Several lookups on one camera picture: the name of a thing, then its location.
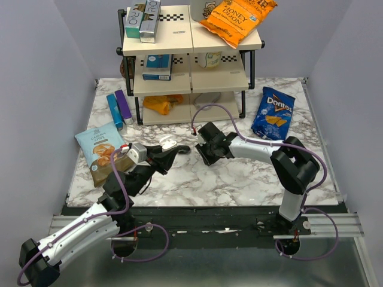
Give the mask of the white earbud charging case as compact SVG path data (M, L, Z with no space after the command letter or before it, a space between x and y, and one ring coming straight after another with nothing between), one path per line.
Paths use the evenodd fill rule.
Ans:
M178 144L174 136L167 135L159 140L159 145L161 146L162 151L167 151L175 148Z

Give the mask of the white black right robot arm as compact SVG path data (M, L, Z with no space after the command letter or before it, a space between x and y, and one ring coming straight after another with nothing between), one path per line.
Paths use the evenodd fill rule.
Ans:
M246 139L238 132L225 135L212 122L194 128L193 135L198 138L196 149L207 166L222 158L247 158L272 165L284 187L276 229L282 234L296 229L308 185L320 170L318 161L298 138L290 136L285 141Z

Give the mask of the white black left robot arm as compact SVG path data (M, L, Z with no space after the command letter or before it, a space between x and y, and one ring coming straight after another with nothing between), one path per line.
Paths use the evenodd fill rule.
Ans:
M110 155L112 172L97 202L54 234L22 244L17 285L50 286L67 263L95 243L137 231L128 217L133 206L131 198L155 173L166 175L183 149L188 151L189 147L130 143L114 150Z

